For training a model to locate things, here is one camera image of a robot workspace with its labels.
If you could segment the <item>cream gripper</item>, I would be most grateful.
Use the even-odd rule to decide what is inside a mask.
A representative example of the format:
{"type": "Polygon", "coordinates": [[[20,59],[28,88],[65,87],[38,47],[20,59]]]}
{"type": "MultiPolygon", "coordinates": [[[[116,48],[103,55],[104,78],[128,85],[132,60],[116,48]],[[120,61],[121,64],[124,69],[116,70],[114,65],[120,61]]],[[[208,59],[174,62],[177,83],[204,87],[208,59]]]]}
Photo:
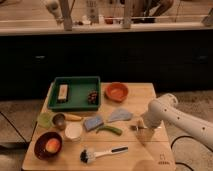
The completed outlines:
{"type": "MultiPolygon", "coordinates": [[[[138,120],[136,126],[144,126],[143,121],[138,120]]],[[[153,129],[141,129],[136,131],[136,137],[142,144],[146,144],[152,140],[154,133],[155,131],[153,129]]]]}

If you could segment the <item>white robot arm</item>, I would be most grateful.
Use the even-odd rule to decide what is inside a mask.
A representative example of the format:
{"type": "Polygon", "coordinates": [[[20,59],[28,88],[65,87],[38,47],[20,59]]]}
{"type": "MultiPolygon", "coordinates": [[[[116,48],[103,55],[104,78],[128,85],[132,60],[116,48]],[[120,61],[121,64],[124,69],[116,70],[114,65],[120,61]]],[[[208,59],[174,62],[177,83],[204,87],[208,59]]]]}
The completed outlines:
{"type": "Polygon", "coordinates": [[[184,113],[177,105],[178,99],[170,93],[151,100],[142,114],[143,123],[148,129],[156,129],[166,120],[213,151],[213,123],[184,113]]]}

